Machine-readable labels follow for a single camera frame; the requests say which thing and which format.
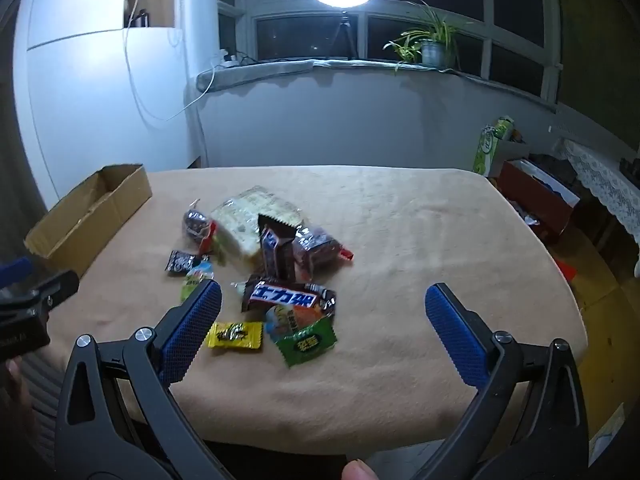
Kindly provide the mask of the right hand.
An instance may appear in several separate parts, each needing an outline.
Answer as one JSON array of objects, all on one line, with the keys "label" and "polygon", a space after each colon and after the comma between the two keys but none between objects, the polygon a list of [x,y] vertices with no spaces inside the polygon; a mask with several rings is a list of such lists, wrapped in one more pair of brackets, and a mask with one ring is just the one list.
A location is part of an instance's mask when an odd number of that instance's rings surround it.
[{"label": "right hand", "polygon": [[342,471],[342,480],[378,480],[376,473],[362,460],[351,460]]}]

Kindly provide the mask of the left hand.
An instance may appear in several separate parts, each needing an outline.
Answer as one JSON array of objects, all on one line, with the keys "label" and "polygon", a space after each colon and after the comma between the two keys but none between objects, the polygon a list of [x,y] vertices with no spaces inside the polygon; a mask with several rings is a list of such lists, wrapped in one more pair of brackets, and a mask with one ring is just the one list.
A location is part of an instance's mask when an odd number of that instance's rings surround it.
[{"label": "left hand", "polygon": [[20,358],[1,363],[1,451],[29,458],[39,429],[21,364]]}]

